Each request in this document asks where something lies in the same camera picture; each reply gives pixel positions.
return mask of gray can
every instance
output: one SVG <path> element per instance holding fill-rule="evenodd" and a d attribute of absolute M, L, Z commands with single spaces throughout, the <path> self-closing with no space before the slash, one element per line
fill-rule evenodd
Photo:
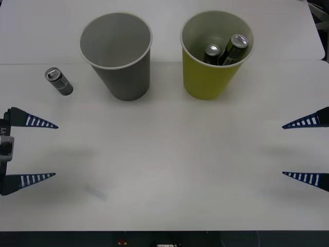
<path fill-rule="evenodd" d="M 48 69 L 45 77 L 62 95 L 70 95 L 73 92 L 73 86 L 58 68 Z"/>
<path fill-rule="evenodd" d="M 233 35 L 228 42 L 223 55 L 218 60 L 218 65 L 225 66 L 237 63 L 247 47 L 248 40 L 246 37 L 241 34 Z"/>
<path fill-rule="evenodd" d="M 218 65 L 218 58 L 221 53 L 217 45 L 208 45 L 205 50 L 204 62 L 212 65 Z"/>

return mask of can lid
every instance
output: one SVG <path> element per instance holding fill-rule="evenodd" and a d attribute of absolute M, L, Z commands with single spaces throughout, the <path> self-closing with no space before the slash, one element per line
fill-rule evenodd
<path fill-rule="evenodd" d="M 47 69 L 45 77 L 48 81 L 56 81 L 61 75 L 61 71 L 58 68 Z"/>
<path fill-rule="evenodd" d="M 206 47 L 206 54 L 212 57 L 216 57 L 220 54 L 221 50 L 216 45 L 208 45 Z"/>
<path fill-rule="evenodd" d="M 246 48 L 248 46 L 248 39 L 242 34 L 235 34 L 231 38 L 231 42 L 238 48 Z"/>

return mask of paper cup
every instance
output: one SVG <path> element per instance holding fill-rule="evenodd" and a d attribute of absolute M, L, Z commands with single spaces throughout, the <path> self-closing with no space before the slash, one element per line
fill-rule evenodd
<path fill-rule="evenodd" d="M 86 26 L 79 49 L 116 98 L 135 100 L 150 86 L 151 44 L 151 28 L 141 18 L 111 13 Z"/>
<path fill-rule="evenodd" d="M 249 42 L 238 63 L 216 66 L 203 62 L 205 48 L 214 44 L 221 54 L 234 34 L 244 35 Z M 189 19 L 180 32 L 183 52 L 183 76 L 186 91 L 197 99 L 214 99 L 254 50 L 251 28 L 241 18 L 223 11 L 208 11 Z"/>

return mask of white surface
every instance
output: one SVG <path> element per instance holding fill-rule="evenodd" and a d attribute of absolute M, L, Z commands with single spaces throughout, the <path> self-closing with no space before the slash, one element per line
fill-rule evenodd
<path fill-rule="evenodd" d="M 0 64 L 84 63 L 78 49 L 84 26 L 124 11 L 151 26 L 152 61 L 181 61 L 179 32 L 205 10 L 242 17 L 254 31 L 254 56 L 319 60 L 324 50 L 307 2 L 297 0 L 9 0 L 0 8 Z"/>
<path fill-rule="evenodd" d="M 44 78 L 58 66 L 74 92 Z M 251 58 L 201 101 L 181 63 L 152 63 L 139 100 L 112 97 L 87 64 L 2 65 L 0 112 L 57 130 L 12 128 L 8 174 L 56 172 L 1 197 L 0 231 L 329 230 L 329 194 L 282 171 L 329 172 L 329 131 L 282 125 L 328 106 L 329 65 Z"/>

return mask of cup rim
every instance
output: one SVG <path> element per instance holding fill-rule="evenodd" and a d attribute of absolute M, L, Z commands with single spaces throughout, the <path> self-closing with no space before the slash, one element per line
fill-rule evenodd
<path fill-rule="evenodd" d="M 203 61 L 201 61 L 201 60 L 195 58 L 195 57 L 194 57 L 194 56 L 193 56 L 193 55 L 192 55 L 192 54 L 186 49 L 186 47 L 185 47 L 185 45 L 184 45 L 184 42 L 183 42 L 183 38 L 182 38 L 182 34 L 183 34 L 183 29 L 184 29 L 184 27 L 185 27 L 186 24 L 187 24 L 192 18 L 194 18 L 195 16 L 197 16 L 197 15 L 199 15 L 199 14 L 203 14 L 203 13 L 208 13 L 208 12 L 222 12 L 222 13 L 232 14 L 232 15 L 238 17 L 239 19 L 241 19 L 241 20 L 242 20 L 242 21 L 243 21 L 243 22 L 249 27 L 249 29 L 250 29 L 250 31 L 251 31 L 251 34 L 252 34 L 252 36 L 253 36 L 253 45 L 252 45 L 252 48 L 251 48 L 249 54 L 248 54 L 244 59 L 242 59 L 242 60 L 239 61 L 238 63 L 234 63 L 234 64 L 230 64 L 230 65 L 224 65 L 224 66 L 212 65 L 212 64 L 205 63 L 205 62 L 203 62 Z M 180 44 L 181 44 L 183 50 L 187 53 L 187 55 L 189 55 L 190 58 L 192 58 L 194 61 L 196 61 L 196 62 L 198 62 L 198 63 L 200 63 L 200 64 L 202 64 L 202 65 L 204 65 L 204 66 L 207 66 L 207 67 L 210 67 L 210 68 L 218 68 L 218 69 L 221 69 L 221 68 L 232 68 L 232 67 L 235 67 L 235 66 L 238 66 L 238 65 L 242 64 L 243 62 L 245 62 L 245 61 L 251 56 L 251 54 L 253 53 L 253 50 L 254 50 L 254 48 L 255 48 L 255 36 L 254 36 L 254 34 L 253 34 L 253 31 L 252 31 L 251 27 L 250 27 L 250 26 L 248 25 L 248 23 L 247 23 L 243 18 L 241 18 L 240 16 L 237 16 L 236 14 L 233 14 L 233 13 L 231 13 L 231 12 L 227 12 L 227 11 L 221 11 L 221 10 L 207 10 L 207 11 L 203 11 L 203 12 L 199 12 L 199 13 L 197 13 L 197 14 L 194 14 L 192 17 L 190 17 L 187 21 L 184 22 L 184 24 L 183 24 L 183 26 L 181 27 L 181 30 L 180 30 Z"/>
<path fill-rule="evenodd" d="M 119 67 L 104 67 L 104 66 L 100 66 L 100 65 L 97 65 L 97 64 L 94 64 L 92 62 L 90 62 L 83 54 L 82 50 L 81 50 L 81 37 L 82 37 L 82 34 L 83 32 L 85 31 L 85 29 L 95 20 L 97 20 L 98 18 L 101 18 L 103 16 L 106 16 L 106 15 L 110 15 L 110 14 L 128 14 L 128 15 L 131 15 L 131 16 L 134 16 L 138 19 L 140 19 L 142 22 L 144 22 L 144 24 L 148 27 L 149 29 L 149 32 L 150 32 L 150 43 L 149 43 L 149 46 L 147 47 L 147 49 L 145 50 L 145 52 L 138 58 L 136 59 L 135 61 L 129 63 L 129 64 L 126 64 L 126 65 L 123 65 L 123 66 L 119 66 Z M 152 45 L 152 40 L 153 40 L 153 35 L 152 35 L 152 30 L 151 30 L 151 27 L 149 26 L 149 24 L 141 17 L 139 17 L 138 15 L 135 15 L 135 14 L 132 14 L 132 13 L 129 13 L 129 12 L 112 12 L 112 13 L 107 13 L 107 14 L 104 14 L 104 15 L 101 15 L 95 19 L 92 19 L 84 28 L 83 28 L 83 31 L 80 35 L 80 40 L 79 40 L 79 52 L 80 52 L 80 55 L 82 56 L 82 58 L 87 62 L 89 63 L 91 66 L 93 67 L 96 67 L 96 68 L 100 68 L 100 69 L 106 69 L 106 70 L 117 70 L 117 69 L 122 69 L 122 68 L 127 68 L 127 67 L 130 67 L 132 65 L 134 65 L 135 63 L 138 63 L 140 60 L 142 60 L 146 54 L 150 51 L 151 49 L 151 45 Z"/>

